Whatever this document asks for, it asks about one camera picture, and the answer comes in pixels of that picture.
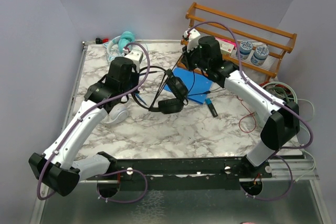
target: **wooden rack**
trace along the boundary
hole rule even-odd
[[[224,17],[224,18],[235,20],[238,23],[243,23],[243,24],[246,24],[246,25],[249,25],[249,26],[253,26],[253,27],[271,32],[272,34],[277,34],[277,35],[281,35],[283,37],[288,38],[288,42],[285,45],[283,45],[283,44],[280,44],[278,42],[274,42],[274,41],[271,41],[271,40],[268,40],[268,39],[265,39],[265,38],[258,37],[258,36],[253,35],[253,34],[246,33],[246,32],[241,31],[241,30],[234,29],[232,27],[232,32],[237,34],[237,35],[240,35],[240,36],[246,37],[248,39],[251,39],[251,40],[254,40],[254,41],[257,41],[257,42],[261,42],[261,43],[267,44],[269,46],[273,46],[275,48],[281,49],[281,53],[279,53],[279,54],[277,54],[275,52],[272,52],[271,49],[270,49],[270,53],[269,53],[269,56],[267,57],[267,60],[261,66],[256,66],[256,65],[251,63],[250,57],[253,54],[253,51],[251,52],[250,56],[246,60],[242,60],[242,65],[243,66],[245,66],[247,68],[251,68],[253,70],[256,70],[260,73],[264,73],[266,75],[265,81],[269,81],[270,78],[275,78],[277,76],[279,68],[280,68],[280,64],[281,64],[281,61],[282,61],[284,55],[286,53],[291,53],[293,48],[294,48],[297,34],[290,34],[286,31],[282,31],[282,30],[279,30],[279,29],[276,29],[276,28],[273,28],[273,27],[270,27],[270,26],[266,26],[266,25],[248,20],[248,19],[244,19],[244,18],[235,16],[235,15],[232,15],[232,14],[228,14],[228,13],[221,12],[219,10],[215,10],[215,9],[203,6],[203,5],[199,5],[196,2],[194,2],[190,6],[190,8],[188,9],[188,11],[185,15],[186,19],[190,19],[189,28],[193,27],[195,25],[195,21],[196,22],[206,21],[204,18],[196,16],[196,10],[197,9],[203,10],[205,12],[212,13],[212,14]],[[222,27],[221,25],[218,25],[218,24],[209,23],[207,25],[213,26],[213,27],[216,27],[216,28],[220,28],[222,30],[226,30],[224,27]],[[209,35],[215,36],[215,37],[220,38],[220,39],[226,39],[226,40],[234,42],[234,40],[230,37],[223,36],[221,34],[215,33],[213,31],[210,31],[210,30],[207,30],[207,29],[204,29],[204,28],[196,27],[196,30],[198,30],[200,33],[209,34]],[[188,43],[187,41],[185,41],[183,39],[181,40],[181,44],[187,45],[187,43]],[[235,55],[235,51],[232,53],[231,56],[223,55],[223,59],[226,59],[226,60],[234,62],[235,64],[238,64],[238,59]],[[181,61],[179,61],[177,65],[181,68],[185,68],[185,66],[181,63]]]

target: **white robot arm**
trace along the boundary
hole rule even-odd
[[[113,113],[113,120],[116,122],[124,119],[124,111],[121,111],[121,113],[113,111],[113,108],[119,105],[121,99],[106,103],[104,106],[95,108],[84,116],[82,115],[97,103],[135,87],[139,82],[139,68],[142,58],[143,53],[138,50],[132,50],[125,57],[116,58],[111,63],[109,73],[89,87],[80,109],[61,135],[42,155],[34,153],[30,157],[29,164],[36,178],[40,176],[46,161],[50,160],[48,175],[44,176],[43,183],[65,196],[74,189],[79,181],[106,173],[111,162],[103,155],[97,154],[80,161],[74,161],[74,159],[93,129],[109,113]],[[80,123],[71,131],[61,148],[56,150],[78,119],[80,119]]]
[[[183,48],[182,57],[182,63],[186,68],[190,71],[196,68],[201,69],[207,74],[208,79],[238,95],[254,108],[258,123],[264,128],[260,135],[261,141],[244,159],[248,166],[258,167],[300,130],[299,120],[275,105],[274,102],[284,104],[296,113],[299,113],[298,105],[294,102],[286,104],[249,80],[249,83],[259,92],[268,95],[273,100],[265,99],[242,78],[237,65],[222,59],[219,43],[213,36],[201,38],[200,33],[192,29],[184,33],[184,38],[188,39],[188,45]]]

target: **black headphones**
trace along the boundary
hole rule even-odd
[[[167,76],[167,80],[164,85],[167,85],[169,87],[169,89],[172,91],[172,93],[174,94],[176,98],[159,101],[157,103],[157,107],[150,106],[148,108],[148,107],[145,107],[143,104],[141,104],[134,94],[132,94],[132,97],[139,106],[145,109],[148,109],[151,112],[161,112],[163,114],[173,114],[173,113],[180,112],[182,111],[183,106],[187,105],[188,103],[188,99],[187,99],[188,88],[185,86],[185,84],[183,83],[180,77],[176,77],[173,74],[173,71],[171,69],[164,70],[164,73]]]

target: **marker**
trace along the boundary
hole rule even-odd
[[[206,105],[208,105],[208,108],[212,114],[212,116],[215,118],[218,116],[217,111],[215,110],[214,105],[212,104],[211,100],[209,98],[205,99]]]

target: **blue folder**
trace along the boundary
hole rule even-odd
[[[193,85],[193,80],[194,80],[194,74],[192,72],[189,72],[187,70],[184,70],[182,68],[175,68],[173,71],[174,75],[177,77],[180,77],[188,90],[191,88]],[[212,81],[209,81],[206,77],[195,73],[195,84],[193,86],[193,89],[190,91],[190,94],[198,94],[198,93],[204,93],[206,91],[210,90],[210,87],[212,85]],[[166,85],[164,87],[164,90],[167,90],[170,92],[170,89]],[[198,94],[198,95],[192,95],[189,96],[189,100],[193,100],[197,103],[203,104],[206,99],[206,94]]]

